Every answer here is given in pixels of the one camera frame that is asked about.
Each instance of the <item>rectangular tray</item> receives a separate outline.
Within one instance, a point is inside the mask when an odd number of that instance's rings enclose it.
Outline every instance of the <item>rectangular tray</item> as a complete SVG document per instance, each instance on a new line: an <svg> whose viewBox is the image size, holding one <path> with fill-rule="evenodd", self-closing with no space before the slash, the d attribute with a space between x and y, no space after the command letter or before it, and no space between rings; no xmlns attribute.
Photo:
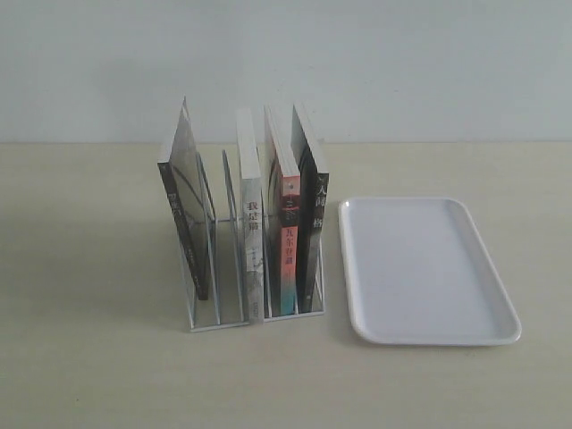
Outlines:
<svg viewBox="0 0 572 429"><path fill-rule="evenodd" d="M349 314L380 344L512 343L521 325L467 209L448 198L340 204Z"/></svg>

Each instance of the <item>book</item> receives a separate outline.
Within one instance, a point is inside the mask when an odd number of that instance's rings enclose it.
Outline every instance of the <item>book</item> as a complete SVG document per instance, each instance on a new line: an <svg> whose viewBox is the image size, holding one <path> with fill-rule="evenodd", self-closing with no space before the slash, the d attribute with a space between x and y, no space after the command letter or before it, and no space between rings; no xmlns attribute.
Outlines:
<svg viewBox="0 0 572 429"><path fill-rule="evenodd" d="M247 292L248 320L256 323L263 322L265 318L265 264L262 245L262 175L250 109L237 111L236 132L242 215L242 269Z"/></svg>
<svg viewBox="0 0 572 429"><path fill-rule="evenodd" d="M330 174L306 108L296 103L292 112L291 145L300 171L300 209L296 284L300 313L312 311L320 235Z"/></svg>
<svg viewBox="0 0 572 429"><path fill-rule="evenodd" d="M265 106L269 269L274 313L291 315L296 302L300 173L273 110Z"/></svg>
<svg viewBox="0 0 572 429"><path fill-rule="evenodd" d="M186 98L179 111L174 137L161 146L157 165L197 298L206 300L211 273L206 252L206 225L213 225L214 218L206 210L208 205L203 204L197 145L190 127Z"/></svg>

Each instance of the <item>book spine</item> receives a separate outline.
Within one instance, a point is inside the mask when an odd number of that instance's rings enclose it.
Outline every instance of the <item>book spine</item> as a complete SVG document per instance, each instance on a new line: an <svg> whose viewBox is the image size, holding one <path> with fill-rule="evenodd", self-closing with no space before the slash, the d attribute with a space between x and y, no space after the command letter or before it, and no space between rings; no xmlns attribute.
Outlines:
<svg viewBox="0 0 572 429"><path fill-rule="evenodd" d="M296 301L296 249L299 224L299 177L284 178L281 198L280 312L294 314Z"/></svg>
<svg viewBox="0 0 572 429"><path fill-rule="evenodd" d="M250 322L263 322L264 307L264 255L262 247L262 188L260 180L242 180L242 228L245 249L245 286Z"/></svg>
<svg viewBox="0 0 572 429"><path fill-rule="evenodd" d="M198 263L195 250L192 246L189 224L187 223L187 218L181 203L179 191L177 190L177 183L172 174L171 166L168 163L159 163L158 166L159 172L161 173L161 179L163 180L164 190L167 194L167 199L169 200L169 206L171 207L172 217L177 228L177 234L179 235L179 241L181 242L185 259L189 265L190 275L193 279L193 283L195 284L197 297L201 300L208 299L208 288L198 278Z"/></svg>
<svg viewBox="0 0 572 429"><path fill-rule="evenodd" d="M322 227L324 225L325 201L328 193L328 182L330 175L327 173L318 173L314 188L314 198L311 202L313 206L310 208L311 217L308 225L309 244L306 258L306 278L303 279L303 295L300 297L300 311L307 313L312 311L312 301L314 298L315 275L318 267L318 251L320 248L320 237Z"/></svg>

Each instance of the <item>book divider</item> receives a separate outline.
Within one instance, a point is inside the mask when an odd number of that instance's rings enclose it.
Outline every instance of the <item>book divider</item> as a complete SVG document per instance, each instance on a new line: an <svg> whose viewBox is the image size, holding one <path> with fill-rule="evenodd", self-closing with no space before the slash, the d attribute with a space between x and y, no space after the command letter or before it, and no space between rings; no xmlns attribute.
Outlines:
<svg viewBox="0 0 572 429"><path fill-rule="evenodd" d="M208 300L197 299L195 285L189 271L189 265L180 246L181 277L186 291L187 309L191 332L210 331L213 329L244 326L248 321L248 302L246 285L244 284L244 264L241 239L241 211L237 211L236 198L232 186L231 169L226 151L223 150L223 173L226 195L229 206L229 216L217 217L211 190L208 186L205 167L202 158L197 153L197 164L201 182L200 197L206 221L191 223L191 228L205 228L206 260L210 263L206 278L209 280ZM267 214L264 214L263 248L265 266L265 322L322 315L325 311L324 266L322 246L318 252L318 267L315 276L315 294L312 311L300 313L298 299L295 300L293 315L273 315L271 297L273 288L268 274L269 246L267 236Z"/></svg>

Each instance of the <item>tray rim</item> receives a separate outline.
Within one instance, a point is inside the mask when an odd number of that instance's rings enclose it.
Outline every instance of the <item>tray rim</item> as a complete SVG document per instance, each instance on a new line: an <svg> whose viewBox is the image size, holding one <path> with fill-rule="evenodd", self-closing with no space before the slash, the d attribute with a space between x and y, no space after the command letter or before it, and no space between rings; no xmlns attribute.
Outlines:
<svg viewBox="0 0 572 429"><path fill-rule="evenodd" d="M457 205L463 211L464 216L468 220L468 224L471 229L471 233L474 235L476 239L476 243L478 244L479 248L483 252L484 258L486 263L488 264L489 268L491 269L491 273L494 277L496 286L499 289L499 292L502 298L507 305L507 309L509 310L510 317L515 323L515 330L506 337L491 337L487 339L472 339L471 337L467 336L465 341L428 341L427 338L415 338L408 336L403 340L395 337L372 337L369 332L366 332L360 326L359 321L357 320L357 315L355 310L355 306L353 304L353 297L352 297L352 290L355 290L357 285L352 283L352 280L349 275L349 267L348 267L348 255L347 255L347 246L346 243L348 242L348 238L346 236L346 228L347 228L347 215L345 212L347 211L346 207L349 207L352 201L359 201L359 200L379 200L379 201L397 201L397 200L417 200L417 201L442 201L442 202L450 202L454 205ZM451 197L371 197L371 196L355 196L350 197L342 200L338 205L338 217L339 217L339 227L340 227L340 238L341 238L341 253L342 253L342 260L343 260L343 267L344 267L344 278L346 282L346 292L348 298L348 307L349 307L349 320L351 321L351 325L354 331L359 335L362 339L380 345L412 345L412 346L500 346L500 345L508 345L518 341L522 335L522 324L520 319L517 315L517 311L510 300L509 294L504 286L504 283L499 275L499 272L492 261L492 258L484 245L483 238L479 233L475 220L471 215L468 207L461 201Z"/></svg>

